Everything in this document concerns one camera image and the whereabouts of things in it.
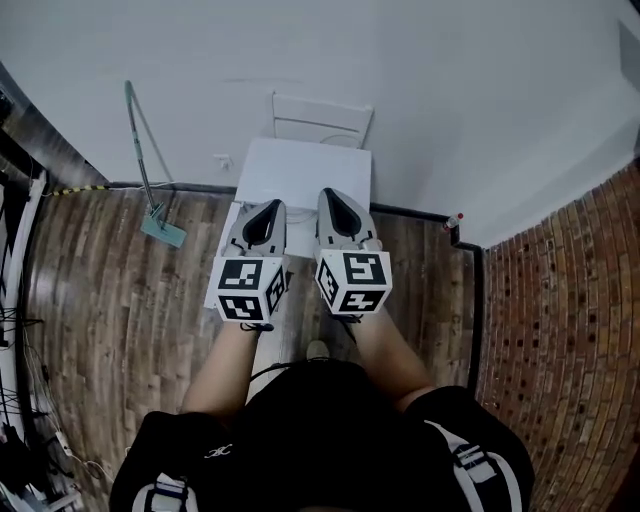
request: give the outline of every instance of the forearm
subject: forearm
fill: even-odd
[[[367,375],[399,408],[408,405],[407,397],[415,398],[432,389],[424,363],[404,340],[386,309],[375,315],[363,315],[360,323],[352,325]]]
[[[256,355],[257,333],[225,323],[204,366],[185,394],[182,412],[229,418],[244,407]]]

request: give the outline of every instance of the mop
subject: mop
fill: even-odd
[[[142,226],[140,230],[147,235],[150,235],[158,240],[161,240],[174,247],[181,247],[184,242],[184,238],[187,236],[186,231],[167,224],[162,218],[164,212],[164,203],[156,203],[151,194],[151,187],[149,186],[149,179],[147,178],[147,171],[144,167],[144,160],[142,159],[142,147],[140,145],[140,138],[138,137],[138,130],[136,129],[136,121],[133,115],[133,106],[138,111],[138,115],[142,117],[142,110],[138,103],[138,98],[133,90],[133,84],[127,80],[124,83],[124,94],[127,101],[127,110],[129,111],[129,123],[131,124],[131,134],[133,135],[133,145],[136,150],[136,156],[138,158],[138,165],[140,166],[140,174],[142,174],[142,182],[144,183],[144,189],[147,192],[147,198],[149,199],[149,213],[146,213],[142,220]]]

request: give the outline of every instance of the yellow black tape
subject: yellow black tape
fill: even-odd
[[[53,192],[53,196],[68,196],[69,194],[75,194],[76,192],[82,192],[83,190],[109,190],[109,185],[85,185],[84,187],[65,188],[62,190],[56,190]]]

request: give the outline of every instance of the brick wall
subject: brick wall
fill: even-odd
[[[640,171],[485,257],[477,399],[523,440],[533,510],[606,509],[640,442]]]

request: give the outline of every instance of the mop handle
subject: mop handle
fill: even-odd
[[[138,111],[140,111],[140,107],[138,106],[136,94],[133,91],[133,84],[131,83],[130,80],[127,80],[124,83],[124,96],[127,101],[127,111],[129,112],[129,124],[131,125],[131,135],[133,135],[133,146],[136,149],[136,157],[138,158],[138,166],[140,167],[140,174],[142,174],[142,182],[144,183],[144,189],[147,191],[147,197],[149,198],[149,205],[151,206],[151,211],[154,211],[156,208],[156,203],[153,200],[153,196],[151,195],[151,187],[149,186],[147,171],[144,168],[144,160],[142,159],[142,146],[140,145],[140,137],[138,137],[136,120],[133,115],[134,102],[136,104]]]

